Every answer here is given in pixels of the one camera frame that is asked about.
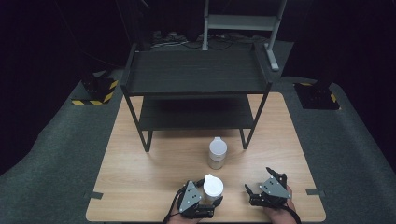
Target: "gray carpet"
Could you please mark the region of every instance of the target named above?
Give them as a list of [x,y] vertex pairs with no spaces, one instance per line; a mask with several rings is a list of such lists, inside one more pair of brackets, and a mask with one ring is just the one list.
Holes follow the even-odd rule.
[[[281,68],[291,46],[276,41]],[[189,50],[155,50],[169,49]],[[111,76],[120,80],[121,73],[115,70]],[[396,176],[341,88],[331,86],[341,110],[305,110],[292,83],[307,80],[280,78],[281,71],[268,74],[275,82],[272,91],[285,97],[312,176],[323,191],[323,223],[396,223]],[[90,192],[121,97],[118,86],[108,105],[64,102],[31,152],[0,176],[0,223],[89,223]]]

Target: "shelf board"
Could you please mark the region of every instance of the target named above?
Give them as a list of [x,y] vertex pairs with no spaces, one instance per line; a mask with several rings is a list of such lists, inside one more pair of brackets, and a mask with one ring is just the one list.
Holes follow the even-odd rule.
[[143,131],[249,129],[253,117],[245,94],[146,96],[139,123]]
[[276,17],[208,15],[208,29],[272,31]]

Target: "lower shelf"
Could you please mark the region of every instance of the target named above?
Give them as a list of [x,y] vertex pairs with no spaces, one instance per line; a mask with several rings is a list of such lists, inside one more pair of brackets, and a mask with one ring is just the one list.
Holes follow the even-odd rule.
[[140,116],[143,131],[250,129],[247,95],[146,96]]

